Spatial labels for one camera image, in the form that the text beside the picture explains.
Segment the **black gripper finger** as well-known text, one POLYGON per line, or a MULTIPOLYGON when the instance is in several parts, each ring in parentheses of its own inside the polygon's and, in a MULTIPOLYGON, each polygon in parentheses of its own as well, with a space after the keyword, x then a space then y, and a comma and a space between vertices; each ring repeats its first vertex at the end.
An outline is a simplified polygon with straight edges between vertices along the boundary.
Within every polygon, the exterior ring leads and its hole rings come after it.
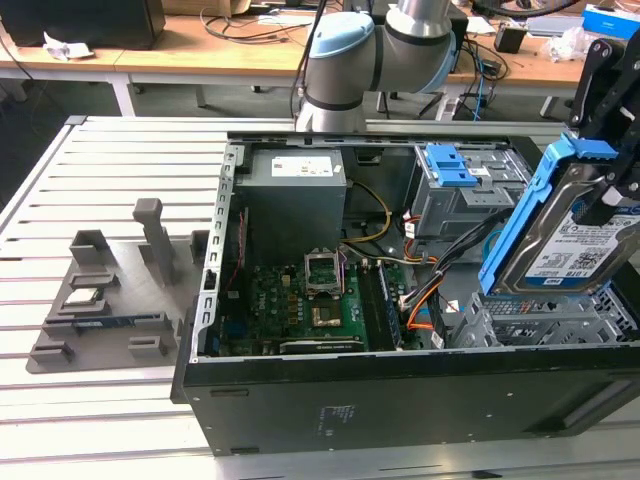
POLYGON ((568 125, 580 137, 621 145, 628 116, 621 112, 626 98, 617 93, 623 74, 624 43, 598 38, 590 46, 570 108, 568 125))
POLYGON ((604 225, 620 208, 639 204, 639 115, 622 107, 596 107, 587 115, 582 134, 606 141, 614 159, 595 158, 584 164, 586 193, 582 196, 583 225, 604 225))

